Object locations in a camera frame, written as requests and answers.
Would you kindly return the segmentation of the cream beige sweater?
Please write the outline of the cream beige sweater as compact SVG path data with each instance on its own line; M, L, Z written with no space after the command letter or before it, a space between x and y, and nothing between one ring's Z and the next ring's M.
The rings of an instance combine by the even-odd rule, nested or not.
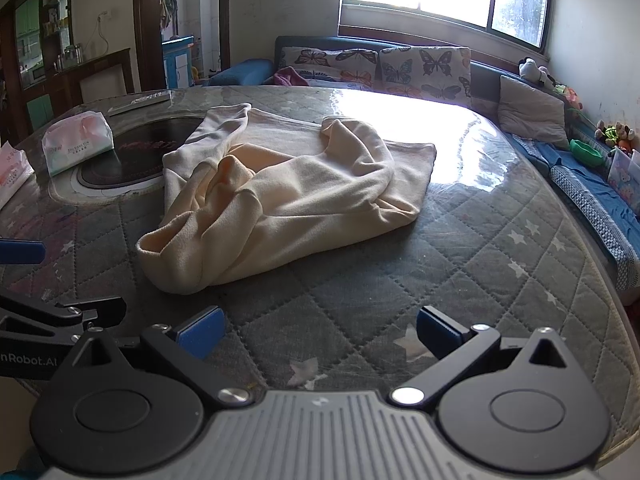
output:
M355 119L214 107L163 158L165 214L138 240L140 266L191 295L370 240L418 218L435 158Z

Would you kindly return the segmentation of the pink white tissue pack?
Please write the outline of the pink white tissue pack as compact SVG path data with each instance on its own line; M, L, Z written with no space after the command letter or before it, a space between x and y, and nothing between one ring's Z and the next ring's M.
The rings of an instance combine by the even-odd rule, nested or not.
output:
M100 112L61 119L44 133L41 146L50 177L114 148L112 129Z

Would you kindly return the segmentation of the black round induction cooktop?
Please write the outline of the black round induction cooktop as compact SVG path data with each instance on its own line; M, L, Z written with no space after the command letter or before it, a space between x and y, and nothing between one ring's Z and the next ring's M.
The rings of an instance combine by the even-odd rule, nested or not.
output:
M83 162L77 179L85 188L114 190L160 177L163 156L180 148L201 122L176 117L135 126L116 136L111 151Z

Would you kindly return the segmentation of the dark wooden cabinet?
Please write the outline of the dark wooden cabinet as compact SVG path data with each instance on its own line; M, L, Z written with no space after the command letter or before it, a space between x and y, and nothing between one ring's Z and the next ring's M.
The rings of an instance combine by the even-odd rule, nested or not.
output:
M1 0L1 125L12 138L140 87L134 0Z

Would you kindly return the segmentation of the blue corner sofa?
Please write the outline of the blue corner sofa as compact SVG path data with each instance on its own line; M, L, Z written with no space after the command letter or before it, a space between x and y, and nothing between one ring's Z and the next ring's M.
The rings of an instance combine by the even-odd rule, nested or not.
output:
M274 58L252 58L216 73L209 78L212 86L256 86L272 84L272 76L279 69L280 53L284 47L311 47L321 50L368 49L380 53L381 50L397 47L411 47L410 44L393 44L352 37L320 36L280 36L276 40ZM500 77L513 78L523 84L550 94L561 100L565 110L565 131L568 140L576 139L590 144L604 157L599 168L589 168L574 159L567 151L554 145L514 136L507 133L508 141L557 188L563 200L574 206L579 218L588 226L591 237L600 247L606 263L612 266L612 280L623 304L629 306L639 298L639 214L608 184L608 170L612 157L609 150L597 142L589 141L579 130L577 112L567 102L548 91L541 90L514 73L500 70L474 61L471 53L471 94L468 107L490 119L499 126L497 108L500 101ZM347 84L322 84L308 81L310 86L328 88L353 88ZM384 92L382 89L381 67L378 62L375 82L367 91Z

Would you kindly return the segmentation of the green plastic bowl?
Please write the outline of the green plastic bowl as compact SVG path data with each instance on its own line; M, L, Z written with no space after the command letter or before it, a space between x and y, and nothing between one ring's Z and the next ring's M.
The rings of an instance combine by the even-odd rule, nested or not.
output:
M603 155L590 144L572 139L570 152L574 159L589 168L599 168L604 164Z

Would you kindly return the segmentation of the grey plain cushion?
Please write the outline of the grey plain cushion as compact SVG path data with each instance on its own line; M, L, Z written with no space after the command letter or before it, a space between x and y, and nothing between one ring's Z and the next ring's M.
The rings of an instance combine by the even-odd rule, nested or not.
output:
M570 148L565 131L564 104L548 93L501 76L497 114L504 132L549 143L565 151Z

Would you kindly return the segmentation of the clear plastic storage box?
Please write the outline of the clear plastic storage box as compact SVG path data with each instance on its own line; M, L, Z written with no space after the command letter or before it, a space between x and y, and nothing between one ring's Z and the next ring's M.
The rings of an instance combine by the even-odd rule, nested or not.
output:
M639 213L639 166L619 148L610 153L612 162L608 170L608 184L636 213Z

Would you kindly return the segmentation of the blue white small cabinet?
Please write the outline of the blue white small cabinet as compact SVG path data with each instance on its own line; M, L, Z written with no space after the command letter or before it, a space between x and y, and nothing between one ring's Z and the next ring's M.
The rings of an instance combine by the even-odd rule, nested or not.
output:
M182 36L162 42L167 89L186 89L192 86L191 48L193 44L193 36Z

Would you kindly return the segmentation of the small plush toys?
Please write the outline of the small plush toys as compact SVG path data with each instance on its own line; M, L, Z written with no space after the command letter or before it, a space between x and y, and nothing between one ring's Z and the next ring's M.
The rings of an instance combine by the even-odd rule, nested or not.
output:
M631 155L636 147L637 133L626 124L616 122L607 125L603 120L596 125L594 137L609 148L619 148L623 153Z

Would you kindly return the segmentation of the right butterfly print pillow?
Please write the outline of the right butterfly print pillow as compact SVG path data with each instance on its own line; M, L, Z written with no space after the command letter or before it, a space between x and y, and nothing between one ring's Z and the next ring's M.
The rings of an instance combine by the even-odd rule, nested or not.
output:
M471 106L471 50L467 47L387 48L378 54L378 62L386 93Z

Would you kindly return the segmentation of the colourful plush toy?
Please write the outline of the colourful plush toy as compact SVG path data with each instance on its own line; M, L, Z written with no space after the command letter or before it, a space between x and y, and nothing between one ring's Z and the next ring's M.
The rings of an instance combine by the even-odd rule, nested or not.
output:
M554 90L564 98L569 106L573 107L575 110L582 110L582 101L579 99L578 94L573 88L570 88L566 84L557 84L554 87Z

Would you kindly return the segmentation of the magenta crumpled cloth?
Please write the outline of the magenta crumpled cloth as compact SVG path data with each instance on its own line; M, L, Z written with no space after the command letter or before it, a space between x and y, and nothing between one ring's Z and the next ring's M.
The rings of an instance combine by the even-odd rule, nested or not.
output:
M280 87L309 87L309 82L292 66L279 68L272 76L272 83Z

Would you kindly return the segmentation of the panda plush toy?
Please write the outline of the panda plush toy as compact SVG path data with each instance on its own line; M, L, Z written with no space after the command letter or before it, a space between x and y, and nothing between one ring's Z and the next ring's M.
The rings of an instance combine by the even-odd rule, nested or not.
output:
M535 87L553 91L556 82L549 74L546 66L539 66L532 58L523 58L518 62L518 73L520 77L528 81Z

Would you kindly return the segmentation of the left butterfly print pillow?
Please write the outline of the left butterfly print pillow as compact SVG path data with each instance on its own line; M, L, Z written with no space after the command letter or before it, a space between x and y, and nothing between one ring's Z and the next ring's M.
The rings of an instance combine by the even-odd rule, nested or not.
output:
M378 69L378 52L368 49L321 50L311 47L284 47L279 68L292 68L306 81L347 84L356 89L372 89Z

